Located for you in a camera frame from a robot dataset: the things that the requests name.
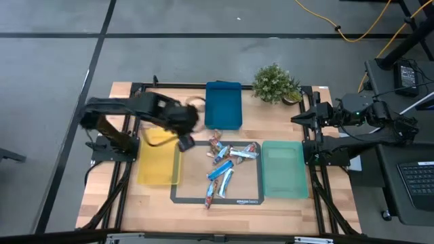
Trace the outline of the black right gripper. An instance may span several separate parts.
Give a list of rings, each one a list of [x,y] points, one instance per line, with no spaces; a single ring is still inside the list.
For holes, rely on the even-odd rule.
[[[316,127],[316,120],[320,127],[339,126],[339,108],[333,107],[329,102],[316,104],[316,113],[307,111],[291,118],[292,122],[305,127]]]

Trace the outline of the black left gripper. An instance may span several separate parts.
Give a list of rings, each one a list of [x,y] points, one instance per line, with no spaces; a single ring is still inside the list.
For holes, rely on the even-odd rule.
[[[198,110],[190,104],[182,105],[177,100],[160,100],[159,126],[178,136],[180,152],[185,152],[195,146],[190,133],[193,132],[199,120]]]

